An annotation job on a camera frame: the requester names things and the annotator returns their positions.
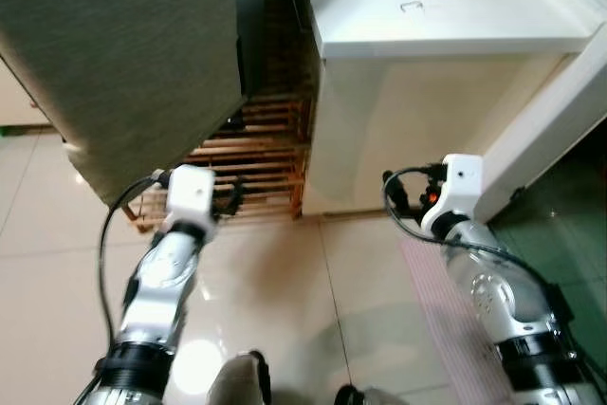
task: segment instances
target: wire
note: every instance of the wire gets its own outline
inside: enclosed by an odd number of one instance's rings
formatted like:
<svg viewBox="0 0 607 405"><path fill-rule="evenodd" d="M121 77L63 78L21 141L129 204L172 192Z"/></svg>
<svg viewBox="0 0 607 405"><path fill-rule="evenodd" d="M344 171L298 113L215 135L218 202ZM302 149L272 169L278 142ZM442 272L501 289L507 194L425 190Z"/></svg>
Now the wire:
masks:
<svg viewBox="0 0 607 405"><path fill-rule="evenodd" d="M400 220L400 217L398 216L398 213L396 212L396 210L390 204L390 196L386 192L387 186L392 181L392 179L396 179L401 175L405 175L405 174L409 174L409 173L426 174L427 172L428 172L428 168L418 168L418 167L403 168L402 170L392 173L392 175L390 175L390 177L388 177L386 179L386 181L384 182L383 187L382 187L384 208L386 209L386 212L388 213L388 215L390 215L392 220L398 225L399 228L401 228L403 231L405 231L410 236L412 236L415 239L420 240L422 242L428 242L430 244L437 244L440 246L449 246L449 247L455 247L455 248L461 248L461 249L474 249L474 250L480 250L480 251L485 251L487 253L491 253L491 254L497 256L502 261L509 261L509 262L515 264L516 266L523 268L525 271L527 271L531 276L533 276L539 282L539 284L542 288L548 288L548 282L544 279L544 277L542 277L542 275L537 270L535 270L533 267L528 265L525 261L521 260L517 256L514 256L511 253L509 253L507 250L496 248L496 247L491 247L491 246L484 246L482 244L472 244L469 242L461 242L461 241L457 241L454 239L436 239L434 237L426 236L424 234L421 234L420 232L412 230L407 225L405 225L402 222L402 220Z"/></svg>
<svg viewBox="0 0 607 405"><path fill-rule="evenodd" d="M107 229L109 228L110 222L114 212L124 204L126 197L132 193L132 191L145 184L146 188L155 182L151 176L145 176L139 180L136 180L129 185L120 196L116 199L114 204L110 206L105 221L103 222L103 228L101 229L101 237L99 240L99 251L97 255L97 286L99 288L99 298L101 301L101 309L103 311L103 317L105 319L105 326L107 329L107 354L109 355L112 350L114 343L114 323L112 322L112 315L110 313L110 306L107 301L107 292L105 290L105 238L107 236Z"/></svg>
<svg viewBox="0 0 607 405"><path fill-rule="evenodd" d="M86 398L88 397L88 395L93 392L93 389L95 389L95 386L97 386L97 383L99 383L100 379L101 379L101 373L97 373L89 381L89 383L86 386L84 386L83 391L78 395L78 397L76 397L76 400L74 400L74 405L82 405L84 403L84 401L86 400Z"/></svg>

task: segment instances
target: tiled floor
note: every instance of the tiled floor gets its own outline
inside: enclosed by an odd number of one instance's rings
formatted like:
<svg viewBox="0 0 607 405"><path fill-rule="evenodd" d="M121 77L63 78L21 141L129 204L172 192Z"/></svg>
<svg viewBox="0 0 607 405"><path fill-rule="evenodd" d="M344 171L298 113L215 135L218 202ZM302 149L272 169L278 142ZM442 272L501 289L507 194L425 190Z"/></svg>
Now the tiled floor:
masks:
<svg viewBox="0 0 607 405"><path fill-rule="evenodd" d="M90 378L105 342L94 269L104 215L57 135L0 138L0 403L65 405ZM398 236L385 219L222 229L203 250L166 403L204 403L221 362L258 348L278 405L331 404L350 379L413 405L454 404ZM117 315L148 240L116 217Z"/></svg>

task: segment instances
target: cabinet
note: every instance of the cabinet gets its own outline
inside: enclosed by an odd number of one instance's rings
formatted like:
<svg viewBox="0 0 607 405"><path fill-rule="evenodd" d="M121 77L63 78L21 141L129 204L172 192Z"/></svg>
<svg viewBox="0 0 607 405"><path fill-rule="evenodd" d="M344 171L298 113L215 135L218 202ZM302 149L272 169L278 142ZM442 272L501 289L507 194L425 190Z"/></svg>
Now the cabinet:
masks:
<svg viewBox="0 0 607 405"><path fill-rule="evenodd" d="M379 209L383 171L447 153L499 145L516 160L564 106L544 94L605 22L592 1L308 0L320 90L303 213ZM485 189L505 172L494 154L485 171Z"/></svg>

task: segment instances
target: silver robot arm segment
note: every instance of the silver robot arm segment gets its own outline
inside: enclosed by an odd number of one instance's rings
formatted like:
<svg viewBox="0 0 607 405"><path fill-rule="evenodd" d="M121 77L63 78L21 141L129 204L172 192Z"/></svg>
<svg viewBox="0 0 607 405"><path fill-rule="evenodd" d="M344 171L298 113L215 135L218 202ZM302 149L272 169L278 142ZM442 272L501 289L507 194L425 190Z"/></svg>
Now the silver robot arm segment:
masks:
<svg viewBox="0 0 607 405"><path fill-rule="evenodd" d="M129 280L120 331L100 359L97 390L86 405L160 405L185 323L198 253L212 239L212 171L176 168L167 195L164 232Z"/></svg>
<svg viewBox="0 0 607 405"><path fill-rule="evenodd" d="M503 250L488 227L474 221L482 159L448 155L440 165L414 171L429 176L422 208L410 209L404 188L386 172L384 192L395 204L387 209L392 216L400 209L400 216L414 218L421 228L415 237L442 244L449 276L471 297L510 380L513 401L603 404L570 337L572 315L558 287Z"/></svg>

